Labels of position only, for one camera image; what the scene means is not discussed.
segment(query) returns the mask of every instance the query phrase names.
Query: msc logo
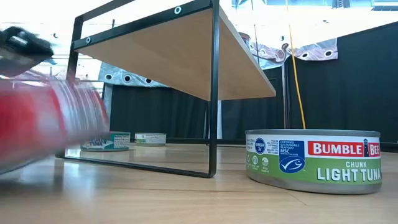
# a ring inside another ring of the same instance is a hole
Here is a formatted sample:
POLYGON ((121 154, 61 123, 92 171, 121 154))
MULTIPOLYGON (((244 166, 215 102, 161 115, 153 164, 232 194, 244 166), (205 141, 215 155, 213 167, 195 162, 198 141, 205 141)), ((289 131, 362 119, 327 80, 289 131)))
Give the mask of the msc logo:
POLYGON ((279 169, 285 173, 292 174, 304 168, 305 161, 298 156, 289 156, 282 159, 279 163, 279 169))
POLYGON ((256 152, 258 154, 262 154, 266 150, 266 144, 262 138, 257 138, 254 143, 254 147, 256 148, 256 152))

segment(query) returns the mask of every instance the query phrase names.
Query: wooden tabletop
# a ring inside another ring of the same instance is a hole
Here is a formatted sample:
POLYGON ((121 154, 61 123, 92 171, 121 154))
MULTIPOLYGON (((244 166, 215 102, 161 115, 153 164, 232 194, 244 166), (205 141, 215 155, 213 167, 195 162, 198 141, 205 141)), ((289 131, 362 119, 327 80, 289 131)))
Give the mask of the wooden tabletop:
MULTIPOLYGON (((170 164, 189 159, 183 148, 170 164)), ((380 192, 325 195, 249 179, 244 153, 219 147, 212 179, 49 157, 0 176, 1 223, 396 223, 398 154, 382 153, 380 192)))
MULTIPOLYGON (((212 9, 196 12, 78 51, 210 100, 212 13, 212 9)), ((116 29, 122 32, 121 27, 115 27, 90 38, 110 38, 117 33, 116 29)), ((266 74, 220 8, 219 100, 263 98, 275 94, 266 74)))

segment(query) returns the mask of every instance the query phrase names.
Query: tuna can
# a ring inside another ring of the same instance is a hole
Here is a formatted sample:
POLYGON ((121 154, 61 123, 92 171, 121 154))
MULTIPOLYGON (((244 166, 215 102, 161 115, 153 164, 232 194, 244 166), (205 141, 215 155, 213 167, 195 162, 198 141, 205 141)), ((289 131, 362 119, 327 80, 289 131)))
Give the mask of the tuna can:
POLYGON ((127 151, 130 148, 130 133, 111 131, 101 138, 92 139, 82 145, 82 151, 114 152, 127 151))
POLYGON ((246 131, 250 178, 284 189, 370 194, 381 188, 380 133, 268 129, 246 131))
POLYGON ((136 133, 136 146, 165 146, 166 134, 136 133))

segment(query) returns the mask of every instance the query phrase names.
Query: wooden shelf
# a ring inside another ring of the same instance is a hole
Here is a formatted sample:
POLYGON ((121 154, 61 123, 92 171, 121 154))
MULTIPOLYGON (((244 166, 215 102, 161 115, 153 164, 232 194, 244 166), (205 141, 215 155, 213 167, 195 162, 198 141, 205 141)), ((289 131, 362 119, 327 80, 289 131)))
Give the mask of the wooden shelf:
MULTIPOLYGON (((198 3, 182 5, 179 16, 171 9, 77 40, 75 49, 209 101, 213 10, 190 12, 194 4, 198 3), (175 17, 151 24, 170 13, 175 17)), ((220 8, 218 99, 271 96, 275 96, 273 86, 220 8)))

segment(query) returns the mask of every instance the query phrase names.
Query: cable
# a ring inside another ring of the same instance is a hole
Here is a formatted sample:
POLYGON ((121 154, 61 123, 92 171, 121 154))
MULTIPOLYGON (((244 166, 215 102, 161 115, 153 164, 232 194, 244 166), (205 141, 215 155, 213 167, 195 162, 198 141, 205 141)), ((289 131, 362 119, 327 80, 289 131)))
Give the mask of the cable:
POLYGON ((288 22, 287 23, 289 25, 289 34, 290 34, 290 47, 292 48, 292 61, 293 61, 294 80, 296 82, 296 91, 297 91, 298 103, 300 105, 301 121, 302 121, 302 124, 303 124, 303 129, 305 129, 304 110, 303 110, 303 104, 301 103, 299 82, 297 81, 296 61, 294 59, 294 47, 293 47, 293 40, 292 40, 292 29, 290 28, 289 2, 288 2, 288 0, 285 0, 285 1, 286 1, 286 10, 287 10, 287 16, 288 16, 288 22))

